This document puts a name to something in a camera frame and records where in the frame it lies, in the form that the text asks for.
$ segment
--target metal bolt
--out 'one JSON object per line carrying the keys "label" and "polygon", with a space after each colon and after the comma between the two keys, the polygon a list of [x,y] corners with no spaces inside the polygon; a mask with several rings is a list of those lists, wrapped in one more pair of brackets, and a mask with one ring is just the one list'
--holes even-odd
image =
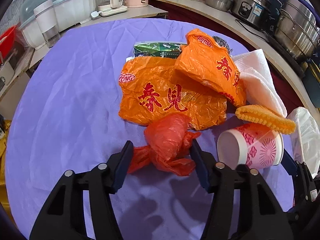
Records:
{"label": "metal bolt", "polygon": [[251,173],[252,175],[258,175],[258,174],[259,174],[259,171],[257,171],[256,169],[251,169],[251,170],[250,170],[250,173]]}
{"label": "metal bolt", "polygon": [[224,163],[216,163],[218,169],[223,169],[225,167]]}
{"label": "metal bolt", "polygon": [[72,174],[73,174],[73,171],[72,171],[72,170],[67,170],[67,171],[64,173],[64,175],[65,175],[66,177],[70,177]]}
{"label": "metal bolt", "polygon": [[106,163],[100,163],[99,165],[98,165],[98,169],[99,170],[104,170],[104,169],[106,169],[108,167],[108,165],[106,164]]}

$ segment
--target trash bag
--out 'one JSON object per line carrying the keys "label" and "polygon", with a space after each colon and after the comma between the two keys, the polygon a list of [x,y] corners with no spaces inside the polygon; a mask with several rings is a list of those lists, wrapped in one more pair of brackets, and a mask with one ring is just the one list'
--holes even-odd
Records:
{"label": "trash bag", "polygon": [[162,57],[129,60],[119,77],[123,93],[119,116],[149,125],[170,113],[183,113],[195,130],[224,122],[226,98],[176,71],[175,62]]}
{"label": "trash bag", "polygon": [[188,46],[183,47],[175,69],[224,95],[236,107],[244,106],[245,87],[228,50],[199,29],[187,33],[186,38]]}
{"label": "trash bag", "polygon": [[192,140],[200,136],[200,132],[187,131],[190,121],[184,114],[172,113],[150,124],[144,131],[148,145],[134,149],[128,173],[152,162],[158,170],[188,176],[196,164],[184,157],[189,155]]}
{"label": "trash bag", "polygon": [[293,158],[305,162],[314,179],[320,166],[320,132],[315,119],[304,107],[294,109],[287,117],[295,122],[297,129],[290,134]]}

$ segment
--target yellow sponge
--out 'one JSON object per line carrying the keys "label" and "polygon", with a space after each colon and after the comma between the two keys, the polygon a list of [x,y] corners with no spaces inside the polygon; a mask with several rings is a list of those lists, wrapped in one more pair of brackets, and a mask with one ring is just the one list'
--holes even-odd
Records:
{"label": "yellow sponge", "polygon": [[261,123],[283,134],[291,134],[296,129],[294,121],[285,119],[264,106],[241,106],[237,108],[236,116],[241,120]]}

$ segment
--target chinese character 春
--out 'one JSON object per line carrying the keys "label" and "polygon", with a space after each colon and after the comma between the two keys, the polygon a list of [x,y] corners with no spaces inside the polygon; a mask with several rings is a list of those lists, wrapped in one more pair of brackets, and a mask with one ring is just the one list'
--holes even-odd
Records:
{"label": "chinese character \u6625", "polygon": [[188,108],[186,108],[181,104],[181,90],[182,90],[182,87],[179,84],[177,84],[174,87],[174,90],[172,90],[171,88],[168,89],[168,102],[170,103],[170,105],[166,107],[164,111],[169,110],[173,106],[175,109],[177,109],[180,112],[184,112],[188,110]]}
{"label": "chinese character \u6625", "polygon": [[155,92],[155,90],[153,89],[153,85],[151,85],[151,83],[149,82],[143,88],[143,95],[138,97],[139,100],[142,100],[139,105],[146,106],[150,112],[153,112],[153,103],[155,103],[158,107],[162,107],[162,105],[155,98],[159,96],[160,94]]}
{"label": "chinese character \u6625", "polygon": [[226,77],[227,80],[229,80],[229,77],[231,76],[232,69],[229,66],[229,62],[226,57],[221,58],[221,61],[217,60],[217,69],[222,70],[223,75]]}

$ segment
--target paper cup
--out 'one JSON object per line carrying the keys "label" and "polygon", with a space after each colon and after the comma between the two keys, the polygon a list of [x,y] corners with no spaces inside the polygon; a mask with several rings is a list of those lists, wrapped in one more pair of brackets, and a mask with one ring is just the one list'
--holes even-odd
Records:
{"label": "paper cup", "polygon": [[262,124],[248,123],[220,134],[217,151],[219,161],[232,169],[247,164],[258,170],[278,165],[284,144],[281,133]]}

